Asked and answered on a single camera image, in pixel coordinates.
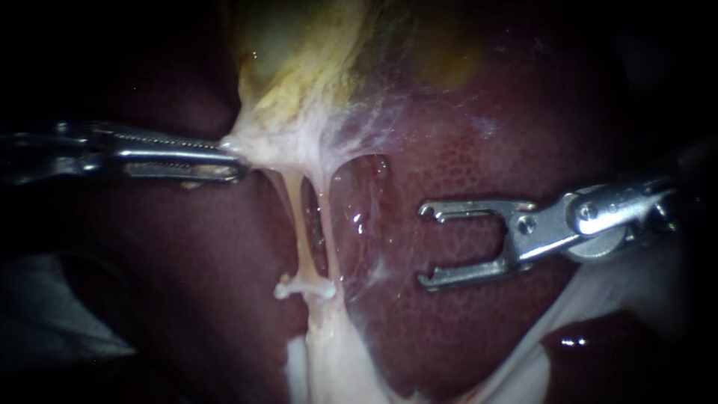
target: white fat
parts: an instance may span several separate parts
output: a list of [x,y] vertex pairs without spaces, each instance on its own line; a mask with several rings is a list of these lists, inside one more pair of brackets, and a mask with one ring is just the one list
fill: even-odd
[[582,266],[470,402],[542,403],[550,364],[539,341],[572,322],[626,309],[664,339],[677,337],[685,318],[683,263],[678,242],[670,240],[609,262]]
[[309,403],[309,385],[307,383],[307,345],[303,337],[296,337],[286,345],[286,380],[289,386],[289,402],[292,404]]
[[402,399],[383,381],[343,301],[323,305],[310,320],[307,350],[312,404],[427,403],[418,394]]

